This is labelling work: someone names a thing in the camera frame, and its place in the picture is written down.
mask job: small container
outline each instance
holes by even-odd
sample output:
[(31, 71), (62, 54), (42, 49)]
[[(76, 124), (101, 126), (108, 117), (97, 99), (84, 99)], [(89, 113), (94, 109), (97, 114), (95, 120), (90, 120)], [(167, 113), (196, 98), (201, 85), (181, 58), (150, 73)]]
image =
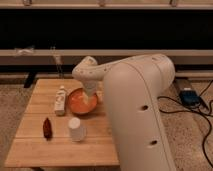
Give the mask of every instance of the small container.
[(86, 137), (86, 127), (81, 123), (77, 117), (73, 117), (68, 123), (70, 137), (72, 141), (82, 141)]
[(54, 111), (57, 116), (63, 116), (65, 114), (65, 102), (67, 92), (64, 86), (60, 86), (59, 91), (56, 93)]

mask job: white cup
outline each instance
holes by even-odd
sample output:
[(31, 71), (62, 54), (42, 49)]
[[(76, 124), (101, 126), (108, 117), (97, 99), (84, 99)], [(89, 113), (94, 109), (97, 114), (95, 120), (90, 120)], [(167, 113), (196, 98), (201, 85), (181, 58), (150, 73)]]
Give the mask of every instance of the white cup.
[(82, 141), (86, 136), (86, 127), (81, 123), (77, 117), (73, 117), (68, 123), (70, 137), (72, 141)]

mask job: white bottle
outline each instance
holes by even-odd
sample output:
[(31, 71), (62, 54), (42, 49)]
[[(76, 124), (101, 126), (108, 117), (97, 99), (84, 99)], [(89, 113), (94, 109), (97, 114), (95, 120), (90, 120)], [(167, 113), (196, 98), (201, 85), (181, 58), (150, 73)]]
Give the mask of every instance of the white bottle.
[(58, 116), (63, 116), (65, 114), (65, 102), (66, 102), (67, 92), (64, 86), (60, 86), (59, 91), (56, 93), (54, 111)]

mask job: small brown bottle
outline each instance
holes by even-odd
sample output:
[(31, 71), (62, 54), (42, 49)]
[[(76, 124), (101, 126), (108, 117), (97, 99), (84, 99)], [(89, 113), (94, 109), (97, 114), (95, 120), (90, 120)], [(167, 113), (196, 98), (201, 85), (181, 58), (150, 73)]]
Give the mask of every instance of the small brown bottle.
[(50, 120), (48, 118), (46, 118), (46, 120), (44, 121), (43, 124), (43, 133), (44, 133), (44, 137), (47, 140), (50, 140), (52, 138), (52, 127), (51, 127), (51, 123)]

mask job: black cable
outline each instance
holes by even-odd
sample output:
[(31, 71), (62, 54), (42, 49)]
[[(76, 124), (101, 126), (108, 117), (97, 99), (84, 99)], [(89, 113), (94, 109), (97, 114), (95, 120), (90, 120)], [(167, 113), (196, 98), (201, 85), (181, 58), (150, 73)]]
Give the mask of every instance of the black cable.
[(176, 111), (163, 111), (162, 109), (160, 109), (160, 111), (162, 113), (167, 113), (167, 114), (170, 114), (170, 113), (181, 113), (181, 112), (192, 112), (192, 113), (197, 113), (197, 114), (202, 114), (204, 116), (209, 116), (209, 117), (213, 117), (213, 115), (211, 115), (212, 113), (212, 103), (213, 103), (213, 100), (211, 100), (209, 102), (209, 112), (208, 113), (204, 113), (204, 112), (201, 112), (201, 111), (196, 111), (196, 110), (193, 110), (193, 109), (199, 109), (198, 107), (197, 108), (189, 108), (187, 106), (184, 106), (182, 105), (181, 102), (171, 98), (171, 97), (168, 97), (168, 96), (159, 96), (158, 99), (169, 99), (175, 103), (177, 103), (178, 105), (184, 107), (185, 109), (188, 109), (188, 110), (176, 110)]
[(206, 133), (206, 135), (204, 136), (204, 138), (203, 138), (203, 140), (202, 140), (202, 151), (203, 151), (203, 154), (204, 154), (204, 156), (205, 156), (207, 162), (208, 162), (209, 165), (213, 168), (213, 163), (212, 163), (211, 160), (209, 159), (209, 157), (208, 157), (208, 155), (207, 155), (207, 153), (206, 153), (206, 148), (205, 148), (206, 141), (207, 141), (209, 135), (210, 135), (211, 132), (212, 132), (212, 124), (211, 124), (210, 120), (209, 120), (207, 117), (213, 117), (213, 116), (211, 115), (211, 114), (212, 114), (212, 103), (213, 103), (213, 100), (211, 100), (211, 101), (209, 102), (209, 109), (210, 109), (209, 112), (208, 112), (208, 113), (204, 113), (204, 112), (202, 112), (202, 111), (199, 109), (199, 106), (198, 106), (198, 108), (197, 108), (198, 111), (196, 111), (196, 110), (193, 110), (193, 109), (188, 108), (188, 107), (186, 107), (186, 106), (183, 106), (179, 101), (177, 101), (177, 100), (175, 100), (175, 99), (172, 99), (171, 97), (159, 96), (158, 99), (169, 99), (169, 100), (172, 100), (173, 102), (175, 102), (175, 103), (179, 104), (180, 106), (182, 106), (182, 107), (184, 107), (184, 108), (187, 109), (187, 110), (176, 110), (176, 111), (164, 111), (164, 110), (162, 110), (162, 109), (159, 109), (160, 112), (162, 112), (162, 113), (173, 114), (173, 113), (181, 113), (181, 112), (190, 112), (190, 113), (194, 113), (194, 114), (197, 114), (197, 115), (203, 117), (203, 118), (207, 121), (209, 129), (208, 129), (208, 132)]
[(203, 91), (201, 91), (201, 93), (199, 94), (199, 97), (201, 97), (203, 95), (203, 93), (205, 93), (209, 89), (209, 87), (212, 85), (212, 83), (213, 83), (213, 80), (211, 80), (209, 82), (209, 84), (206, 86), (206, 88), (204, 88)]

